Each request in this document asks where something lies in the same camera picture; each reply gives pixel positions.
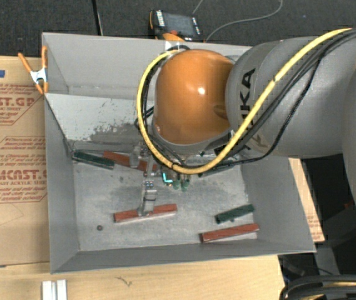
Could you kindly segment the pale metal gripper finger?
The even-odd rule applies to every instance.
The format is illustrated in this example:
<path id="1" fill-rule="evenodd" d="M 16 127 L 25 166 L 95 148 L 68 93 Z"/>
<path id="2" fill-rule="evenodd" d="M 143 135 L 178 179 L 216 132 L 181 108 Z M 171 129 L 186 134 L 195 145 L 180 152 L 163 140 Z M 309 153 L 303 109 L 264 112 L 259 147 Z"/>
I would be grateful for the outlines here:
<path id="1" fill-rule="evenodd" d="M 140 153 L 141 153 L 141 147 L 140 146 L 134 146 L 132 149 L 132 152 L 130 153 L 129 156 L 129 165 L 131 168 L 138 168 L 140 164 Z"/>
<path id="2" fill-rule="evenodd" d="M 141 202 L 138 207 L 140 216 L 147 216 L 154 211 L 154 206 L 157 198 L 157 189 L 153 180 L 143 180 L 141 191 Z"/>

